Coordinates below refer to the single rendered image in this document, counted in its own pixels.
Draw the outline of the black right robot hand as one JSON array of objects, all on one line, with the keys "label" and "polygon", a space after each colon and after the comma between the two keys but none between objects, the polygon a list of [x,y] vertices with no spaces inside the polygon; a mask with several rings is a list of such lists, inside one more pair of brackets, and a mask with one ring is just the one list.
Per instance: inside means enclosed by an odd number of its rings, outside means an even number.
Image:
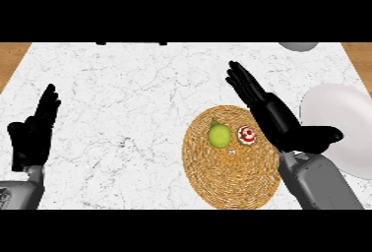
[{"label": "black right robot hand", "polygon": [[229,65],[226,81],[272,145],[285,153],[322,154],[343,140],[341,131],[332,126],[303,126],[282,99],[264,90],[242,65],[236,61]]}]

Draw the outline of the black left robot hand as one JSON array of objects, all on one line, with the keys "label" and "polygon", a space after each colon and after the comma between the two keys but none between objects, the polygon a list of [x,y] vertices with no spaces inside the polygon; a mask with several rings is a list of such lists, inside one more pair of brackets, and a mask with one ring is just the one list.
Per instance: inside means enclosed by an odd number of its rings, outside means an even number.
[{"label": "black left robot hand", "polygon": [[28,166],[44,165],[49,157],[52,128],[61,100],[55,85],[49,84],[40,98],[35,114],[24,122],[7,125],[13,147],[12,170],[22,172]]}]

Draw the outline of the green pear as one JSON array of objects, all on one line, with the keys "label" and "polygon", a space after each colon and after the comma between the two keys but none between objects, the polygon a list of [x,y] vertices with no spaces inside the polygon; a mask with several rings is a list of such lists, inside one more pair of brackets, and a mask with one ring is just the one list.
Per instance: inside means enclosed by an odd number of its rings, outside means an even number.
[{"label": "green pear", "polygon": [[217,120],[213,121],[208,131],[210,144],[221,149],[232,142],[232,131],[227,125],[221,124]]}]

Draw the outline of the white plate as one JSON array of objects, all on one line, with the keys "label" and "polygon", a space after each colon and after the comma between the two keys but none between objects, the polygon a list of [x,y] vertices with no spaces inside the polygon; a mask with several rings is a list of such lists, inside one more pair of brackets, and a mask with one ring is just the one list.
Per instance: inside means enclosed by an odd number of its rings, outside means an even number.
[{"label": "white plate", "polygon": [[312,88],[300,105],[301,123],[332,126],[343,133],[325,157],[354,177],[372,179],[372,97],[356,88],[323,84]]}]

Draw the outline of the round woven wicker placemat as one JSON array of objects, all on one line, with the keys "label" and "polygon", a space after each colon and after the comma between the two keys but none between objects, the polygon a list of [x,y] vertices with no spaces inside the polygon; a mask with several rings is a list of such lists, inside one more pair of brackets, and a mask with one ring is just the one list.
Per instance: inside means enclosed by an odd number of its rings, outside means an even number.
[{"label": "round woven wicker placemat", "polygon": [[[223,149],[208,141],[214,120],[232,131],[232,142]],[[250,146],[236,138],[241,126],[255,133],[255,143]],[[220,105],[196,116],[183,138],[182,158],[190,186],[214,208],[254,210],[266,205],[281,183],[279,152],[248,109]]]}]

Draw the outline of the grey round object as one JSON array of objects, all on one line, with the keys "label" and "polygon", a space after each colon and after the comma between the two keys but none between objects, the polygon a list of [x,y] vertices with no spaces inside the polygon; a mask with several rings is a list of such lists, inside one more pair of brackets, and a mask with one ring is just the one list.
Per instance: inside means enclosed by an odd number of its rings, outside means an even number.
[{"label": "grey round object", "polygon": [[316,42],[281,42],[281,45],[291,51],[306,52],[310,51],[316,46]]}]

